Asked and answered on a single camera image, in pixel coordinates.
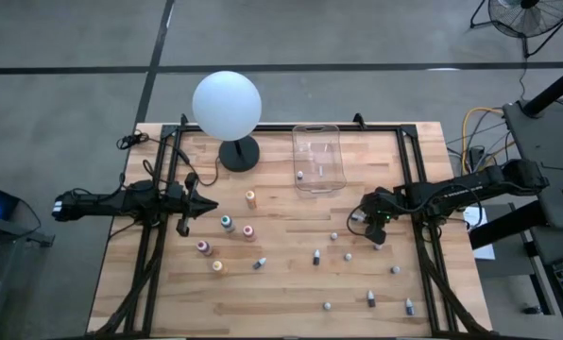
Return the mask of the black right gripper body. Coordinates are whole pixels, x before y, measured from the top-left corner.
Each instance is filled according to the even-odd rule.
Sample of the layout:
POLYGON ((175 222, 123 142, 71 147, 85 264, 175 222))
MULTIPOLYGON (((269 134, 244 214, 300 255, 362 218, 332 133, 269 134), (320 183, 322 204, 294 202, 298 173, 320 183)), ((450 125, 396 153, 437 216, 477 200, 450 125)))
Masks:
POLYGON ((385 225, 399 217, 399 211, 393 206, 395 202, 393 193, 382 187, 377 187, 372 193, 362 197, 360 210, 364 214, 364 223, 367 225, 365 237, 374 244, 385 242, 385 225))

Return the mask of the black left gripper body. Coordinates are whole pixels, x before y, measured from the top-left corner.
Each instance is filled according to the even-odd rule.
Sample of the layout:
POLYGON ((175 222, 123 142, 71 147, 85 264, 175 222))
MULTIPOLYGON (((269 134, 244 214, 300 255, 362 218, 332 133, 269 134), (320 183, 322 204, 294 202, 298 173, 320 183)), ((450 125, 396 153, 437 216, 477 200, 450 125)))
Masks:
POLYGON ((181 237, 189 236, 188 220, 195 215, 195 196, 198 183, 198 175, 195 172, 189 173, 184 181, 186 193, 181 197, 183 208, 181 209, 181 218, 176 226, 176 231, 181 237))

